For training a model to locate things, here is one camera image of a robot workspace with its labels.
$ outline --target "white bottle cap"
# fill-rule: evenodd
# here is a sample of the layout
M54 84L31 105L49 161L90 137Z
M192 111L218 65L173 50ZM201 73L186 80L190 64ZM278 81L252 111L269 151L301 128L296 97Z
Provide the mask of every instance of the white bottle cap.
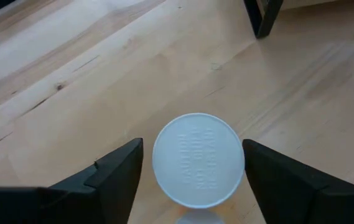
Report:
M220 118L203 113L167 124L154 144L152 162L162 190L188 208L224 202L245 170L239 137Z

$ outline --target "black chair leg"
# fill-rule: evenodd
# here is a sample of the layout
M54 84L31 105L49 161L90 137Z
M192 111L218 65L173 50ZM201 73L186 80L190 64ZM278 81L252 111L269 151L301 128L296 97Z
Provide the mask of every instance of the black chair leg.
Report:
M257 39L266 37L271 32L274 21L279 14L283 0L268 0L264 7L264 17L261 15L257 0L243 0L249 14L251 26Z

